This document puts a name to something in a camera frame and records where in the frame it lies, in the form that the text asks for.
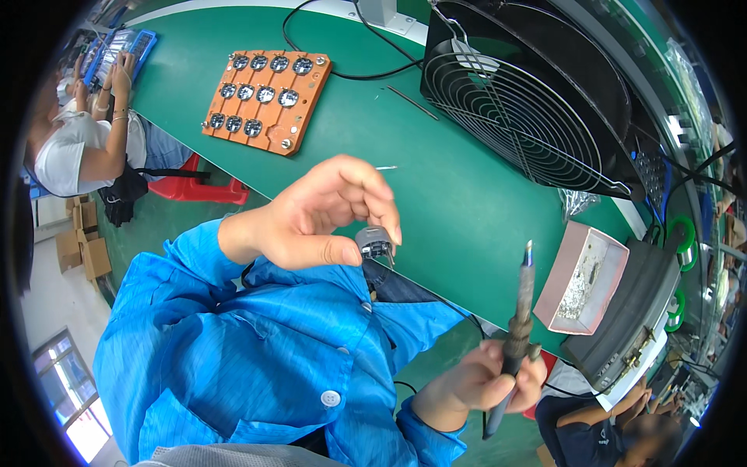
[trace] green workbench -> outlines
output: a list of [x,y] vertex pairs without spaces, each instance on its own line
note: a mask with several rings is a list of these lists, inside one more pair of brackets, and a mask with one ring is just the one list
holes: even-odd
[[[199,124],[228,54],[286,49],[280,25],[288,12],[276,7],[209,8],[137,24],[155,31],[158,43],[135,83],[133,108],[269,198],[341,152],[374,165],[399,166],[385,173],[402,218],[403,246],[397,249],[395,270],[506,328],[515,310],[524,245],[534,242],[535,299],[560,246],[565,226],[557,189],[533,184],[457,124],[446,117],[435,121],[386,88],[390,84],[430,108],[418,91],[417,68],[379,81],[330,76],[301,149],[292,158],[201,133]],[[370,74],[406,63],[362,24],[348,19],[300,11],[288,33],[304,52],[328,54],[340,72]],[[423,56],[417,43],[386,34],[415,57]],[[609,198],[575,220],[622,242],[633,235]],[[339,233],[352,236],[361,227]],[[537,321],[531,338],[559,353],[565,335]]]

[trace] pink box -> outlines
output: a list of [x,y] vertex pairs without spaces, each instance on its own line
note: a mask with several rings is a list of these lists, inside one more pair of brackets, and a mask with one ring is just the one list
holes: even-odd
[[594,334],[629,253],[609,235],[569,221],[534,315],[556,333]]

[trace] red stool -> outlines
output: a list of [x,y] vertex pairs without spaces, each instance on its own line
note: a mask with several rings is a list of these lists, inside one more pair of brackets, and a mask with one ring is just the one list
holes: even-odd
[[[182,170],[197,171],[199,154],[194,152]],[[228,186],[214,187],[203,185],[201,179],[189,177],[164,177],[157,182],[150,182],[148,189],[153,193],[175,201],[215,201],[233,202],[243,205],[249,197],[249,190],[237,179],[231,179]]]
[[[553,367],[555,366],[555,362],[558,361],[558,357],[553,355],[552,353],[545,352],[544,350],[540,350],[539,355],[542,356],[542,359],[545,361],[545,366],[548,367],[548,375],[545,378],[545,381],[542,381],[542,385],[544,386],[545,383],[548,381],[548,378],[550,377],[550,373],[553,370]],[[529,409],[526,409],[521,414],[525,417],[527,417],[530,420],[534,420],[534,410],[537,408],[537,405],[531,406]]]

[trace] window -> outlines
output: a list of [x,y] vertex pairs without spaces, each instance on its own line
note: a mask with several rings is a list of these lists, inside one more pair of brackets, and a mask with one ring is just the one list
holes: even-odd
[[62,431],[90,462],[111,438],[111,425],[88,368],[67,330],[39,348],[34,368]]

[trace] jeans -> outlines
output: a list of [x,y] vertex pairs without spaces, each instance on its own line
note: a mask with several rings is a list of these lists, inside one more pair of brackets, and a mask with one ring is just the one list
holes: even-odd
[[376,291],[376,301],[384,303],[425,303],[438,299],[410,279],[400,276],[375,262],[363,261],[363,277],[369,290]]
[[[170,134],[137,116],[143,124],[145,131],[145,168],[146,169],[178,169],[192,156],[192,149],[179,143]],[[143,177],[148,182],[155,182],[163,177],[150,176],[146,173]]]

